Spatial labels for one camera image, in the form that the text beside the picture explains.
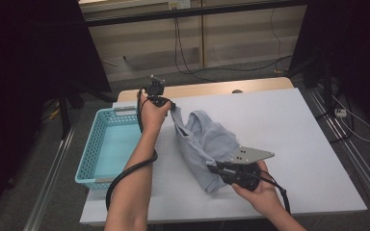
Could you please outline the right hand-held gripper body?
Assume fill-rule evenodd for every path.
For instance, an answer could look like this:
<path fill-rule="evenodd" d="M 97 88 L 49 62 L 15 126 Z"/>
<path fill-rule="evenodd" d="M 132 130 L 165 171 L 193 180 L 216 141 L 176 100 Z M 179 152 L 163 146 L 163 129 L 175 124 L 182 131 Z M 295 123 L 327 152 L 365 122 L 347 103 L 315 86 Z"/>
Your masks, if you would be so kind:
<path fill-rule="evenodd" d="M 259 161 L 275 156 L 274 152 L 240 146 L 229 161 L 218 162 L 218 174 L 228 185 L 237 184 L 253 192 L 260 182 Z"/>

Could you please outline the person's right hand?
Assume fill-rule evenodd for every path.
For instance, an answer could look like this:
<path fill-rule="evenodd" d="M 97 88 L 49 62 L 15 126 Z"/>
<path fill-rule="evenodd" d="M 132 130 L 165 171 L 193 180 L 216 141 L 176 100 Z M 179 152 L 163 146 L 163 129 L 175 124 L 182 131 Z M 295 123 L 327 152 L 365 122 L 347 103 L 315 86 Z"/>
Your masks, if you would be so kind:
<path fill-rule="evenodd" d="M 286 210 L 278 198 L 276 188 L 272 184 L 261 181 L 253 192 L 244 189 L 237 184 L 232 184 L 231 187 L 239 196 L 246 199 L 251 206 L 264 217 L 273 219 L 287 215 Z"/>

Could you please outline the white wall socket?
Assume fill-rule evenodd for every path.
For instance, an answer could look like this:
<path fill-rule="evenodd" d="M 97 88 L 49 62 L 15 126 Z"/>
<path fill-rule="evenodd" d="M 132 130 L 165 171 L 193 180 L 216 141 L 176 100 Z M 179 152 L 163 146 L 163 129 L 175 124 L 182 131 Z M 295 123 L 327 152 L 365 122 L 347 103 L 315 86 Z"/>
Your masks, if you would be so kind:
<path fill-rule="evenodd" d="M 190 9 L 191 0 L 170 0 L 168 6 L 170 10 Z"/>

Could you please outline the light blue plastic basket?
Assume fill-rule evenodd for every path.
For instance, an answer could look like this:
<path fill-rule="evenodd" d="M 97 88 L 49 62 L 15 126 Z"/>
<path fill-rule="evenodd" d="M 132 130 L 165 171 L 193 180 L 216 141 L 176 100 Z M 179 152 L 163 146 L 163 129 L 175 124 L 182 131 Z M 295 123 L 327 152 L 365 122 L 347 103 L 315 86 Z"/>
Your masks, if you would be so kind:
<path fill-rule="evenodd" d="M 135 106 L 99 110 L 75 182 L 89 189 L 108 188 L 124 170 L 140 136 Z"/>

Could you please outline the white table cover board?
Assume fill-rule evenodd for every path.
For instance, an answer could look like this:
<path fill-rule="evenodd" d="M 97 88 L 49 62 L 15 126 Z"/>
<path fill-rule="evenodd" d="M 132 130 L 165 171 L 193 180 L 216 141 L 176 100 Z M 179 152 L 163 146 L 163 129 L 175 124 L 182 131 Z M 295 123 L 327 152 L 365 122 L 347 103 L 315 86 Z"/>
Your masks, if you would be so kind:
<path fill-rule="evenodd" d="M 176 98 L 187 117 L 203 110 L 244 146 L 274 152 L 266 165 L 286 189 L 292 214 L 363 211 L 356 187 L 314 115 L 296 89 Z M 181 157 L 171 119 L 166 119 L 153 165 L 151 223 L 258 218 L 230 186 L 205 192 Z"/>

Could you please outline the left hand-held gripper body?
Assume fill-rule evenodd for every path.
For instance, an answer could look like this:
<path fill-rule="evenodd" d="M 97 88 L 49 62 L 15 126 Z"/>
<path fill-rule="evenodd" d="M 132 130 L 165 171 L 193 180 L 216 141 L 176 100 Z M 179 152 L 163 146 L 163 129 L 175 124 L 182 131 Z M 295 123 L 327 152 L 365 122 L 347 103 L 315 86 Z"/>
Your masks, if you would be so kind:
<path fill-rule="evenodd" d="M 145 89 L 147 99 L 149 99 L 156 107 L 163 107 L 169 99 L 163 97 L 165 86 L 164 84 L 153 75 L 150 76 L 150 84 Z"/>

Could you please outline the black stand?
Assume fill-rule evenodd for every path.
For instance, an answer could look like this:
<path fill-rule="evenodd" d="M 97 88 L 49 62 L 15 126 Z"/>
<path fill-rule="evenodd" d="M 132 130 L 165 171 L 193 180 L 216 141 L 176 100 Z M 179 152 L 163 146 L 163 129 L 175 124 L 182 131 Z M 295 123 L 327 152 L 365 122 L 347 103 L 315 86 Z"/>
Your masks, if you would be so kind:
<path fill-rule="evenodd" d="M 80 95 L 81 92 L 88 93 L 89 95 L 94 96 L 95 98 L 100 99 L 104 102 L 114 103 L 117 101 L 116 98 L 108 96 L 98 90 L 94 90 L 93 88 L 89 88 L 88 86 L 85 86 L 84 84 L 81 84 L 79 82 L 62 82 L 58 87 L 58 101 L 63 126 L 63 140 L 66 138 L 66 135 L 71 130 L 67 105 L 70 105 L 72 109 L 82 109 L 85 102 Z"/>
<path fill-rule="evenodd" d="M 328 61 L 324 61 L 324 66 L 325 75 L 323 78 L 323 99 L 325 111 L 316 116 L 316 120 L 320 120 L 323 118 L 326 121 L 332 123 L 332 120 L 335 118 L 335 106 L 333 103 L 331 66 Z"/>

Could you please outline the light blue tank top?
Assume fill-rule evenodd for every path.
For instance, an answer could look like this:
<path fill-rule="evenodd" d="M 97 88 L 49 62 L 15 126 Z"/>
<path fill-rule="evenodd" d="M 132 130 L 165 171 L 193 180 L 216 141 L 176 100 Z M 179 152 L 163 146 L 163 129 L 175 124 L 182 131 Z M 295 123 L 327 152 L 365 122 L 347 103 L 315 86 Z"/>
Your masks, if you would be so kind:
<path fill-rule="evenodd" d="M 191 112 L 187 123 L 183 122 L 180 107 L 171 110 L 171 116 L 179 151 L 201 188 L 212 193 L 223 187 L 225 182 L 208 167 L 232 158 L 240 146 L 236 136 L 203 110 Z"/>

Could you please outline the wooden table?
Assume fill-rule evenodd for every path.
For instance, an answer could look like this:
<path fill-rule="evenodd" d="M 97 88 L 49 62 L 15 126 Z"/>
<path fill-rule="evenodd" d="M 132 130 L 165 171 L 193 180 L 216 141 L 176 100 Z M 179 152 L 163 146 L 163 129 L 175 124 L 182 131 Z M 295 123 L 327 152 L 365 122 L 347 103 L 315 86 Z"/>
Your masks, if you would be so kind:
<path fill-rule="evenodd" d="M 229 94 L 235 90 L 257 92 L 263 90 L 293 89 L 292 82 L 286 77 L 229 81 L 220 83 L 194 84 L 165 87 L 164 95 L 170 99 L 200 95 Z"/>

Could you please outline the black curtain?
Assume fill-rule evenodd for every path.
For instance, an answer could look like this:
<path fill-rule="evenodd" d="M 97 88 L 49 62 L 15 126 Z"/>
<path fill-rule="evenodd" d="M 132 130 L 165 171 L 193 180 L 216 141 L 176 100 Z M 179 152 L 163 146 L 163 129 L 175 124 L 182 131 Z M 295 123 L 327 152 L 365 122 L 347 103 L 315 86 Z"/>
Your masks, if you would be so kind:
<path fill-rule="evenodd" d="M 0 0 L 0 196 L 47 100 L 109 88 L 79 0 Z"/>
<path fill-rule="evenodd" d="M 290 70 L 313 87 L 327 67 L 370 119 L 370 0 L 307 0 Z"/>

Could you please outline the aluminium floor rail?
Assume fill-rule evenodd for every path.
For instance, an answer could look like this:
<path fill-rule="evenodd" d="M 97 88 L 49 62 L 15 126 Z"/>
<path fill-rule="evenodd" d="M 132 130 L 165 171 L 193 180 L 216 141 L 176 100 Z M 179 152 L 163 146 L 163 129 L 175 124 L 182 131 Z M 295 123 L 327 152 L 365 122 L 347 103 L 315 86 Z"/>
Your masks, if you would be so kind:
<path fill-rule="evenodd" d="M 316 116 L 319 116 L 325 111 L 323 87 L 318 86 L 315 89 L 310 89 L 308 94 L 317 108 Z M 355 170 L 358 182 L 362 185 L 370 201 L 370 164 L 366 161 L 368 154 L 360 149 L 363 144 L 370 146 L 370 123 L 354 113 L 349 100 L 342 103 L 336 96 L 333 96 L 333 103 L 337 109 L 346 110 L 347 116 L 344 118 L 335 117 L 332 123 L 323 118 L 317 121 L 326 123 L 328 131 L 332 134 L 330 144 L 339 146 L 345 152 L 346 158 Z"/>
<path fill-rule="evenodd" d="M 65 156 L 73 139 L 74 130 L 74 127 L 70 128 L 62 138 L 54 161 L 49 169 L 38 199 L 33 206 L 32 212 L 26 221 L 23 231 L 39 231 L 46 208 L 50 202 L 51 195 L 54 191 L 60 170 L 64 163 Z"/>

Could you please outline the person's left hand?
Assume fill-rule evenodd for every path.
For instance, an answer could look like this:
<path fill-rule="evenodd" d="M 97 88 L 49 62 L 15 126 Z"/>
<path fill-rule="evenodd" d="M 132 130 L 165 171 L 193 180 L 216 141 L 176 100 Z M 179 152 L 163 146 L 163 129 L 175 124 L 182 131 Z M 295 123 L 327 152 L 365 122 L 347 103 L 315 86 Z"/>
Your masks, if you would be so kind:
<path fill-rule="evenodd" d="M 161 108 L 156 107 L 141 93 L 139 110 L 143 134 L 157 137 L 170 110 L 170 104 L 167 102 Z"/>

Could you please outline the black horizontal bar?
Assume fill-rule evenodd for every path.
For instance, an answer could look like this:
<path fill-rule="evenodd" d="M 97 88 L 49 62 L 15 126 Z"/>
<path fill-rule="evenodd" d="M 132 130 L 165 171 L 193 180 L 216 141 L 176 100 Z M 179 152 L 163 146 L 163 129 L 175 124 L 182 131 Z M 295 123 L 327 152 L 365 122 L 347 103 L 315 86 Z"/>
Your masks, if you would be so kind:
<path fill-rule="evenodd" d="M 259 2 L 242 4 L 230 4 L 212 7 L 197 7 L 185 10 L 169 10 L 157 13 L 139 13 L 130 15 L 98 17 L 94 19 L 87 19 L 86 25 L 88 27 L 97 27 L 209 14 L 238 13 L 246 11 L 296 7 L 296 6 L 305 6 L 307 4 L 308 0 L 264 0 Z"/>

